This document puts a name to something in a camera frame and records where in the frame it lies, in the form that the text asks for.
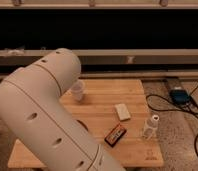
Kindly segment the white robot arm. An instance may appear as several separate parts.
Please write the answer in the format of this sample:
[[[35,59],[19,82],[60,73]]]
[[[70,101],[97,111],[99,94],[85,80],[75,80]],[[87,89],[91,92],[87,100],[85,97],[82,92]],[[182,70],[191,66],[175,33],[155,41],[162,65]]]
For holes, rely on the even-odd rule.
[[[0,117],[51,171],[126,171],[61,105],[81,64],[57,49],[0,83]]]

